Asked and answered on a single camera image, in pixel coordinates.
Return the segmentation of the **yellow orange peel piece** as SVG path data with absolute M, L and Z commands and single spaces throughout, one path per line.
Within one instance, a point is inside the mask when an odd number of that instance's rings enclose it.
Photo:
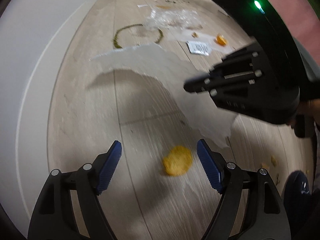
M 164 172 L 169 176 L 181 176 L 188 172 L 193 164 L 191 150 L 177 145 L 162 159 Z

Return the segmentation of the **white printed packet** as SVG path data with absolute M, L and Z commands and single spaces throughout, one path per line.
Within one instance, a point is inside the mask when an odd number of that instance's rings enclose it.
M 191 54 L 209 56 L 212 48 L 204 42 L 200 41 L 187 41 L 187 47 Z

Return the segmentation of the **small white paper scrap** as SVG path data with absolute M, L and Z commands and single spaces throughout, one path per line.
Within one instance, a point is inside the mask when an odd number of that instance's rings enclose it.
M 148 4 L 139 4 L 139 5 L 137 5 L 138 8 L 148 7 L 148 6 L 149 6 Z

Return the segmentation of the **clear plastic wrap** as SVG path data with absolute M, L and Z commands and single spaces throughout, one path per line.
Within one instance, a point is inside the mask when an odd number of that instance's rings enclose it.
M 197 12 L 185 9 L 153 8 L 146 17 L 143 26 L 148 29 L 178 28 L 197 30 L 202 29 L 202 21 Z

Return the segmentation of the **large white paper sheet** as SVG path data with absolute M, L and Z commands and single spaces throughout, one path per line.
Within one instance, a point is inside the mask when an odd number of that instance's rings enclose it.
M 231 135 L 237 114 L 217 108 L 209 93 L 191 94 L 184 90 L 187 79 L 203 74 L 191 62 L 181 60 L 155 43 L 112 50 L 95 55 L 90 61 L 99 62 L 107 73 L 116 69 L 131 70 L 158 80 L 175 100 L 191 128 L 211 139 L 219 148 L 227 147 L 226 138 Z

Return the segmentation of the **small orange peel piece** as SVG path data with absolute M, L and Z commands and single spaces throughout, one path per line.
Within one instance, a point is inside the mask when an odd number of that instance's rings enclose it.
M 215 42 L 220 46 L 226 46 L 228 44 L 227 40 L 220 34 L 218 34 L 215 38 Z

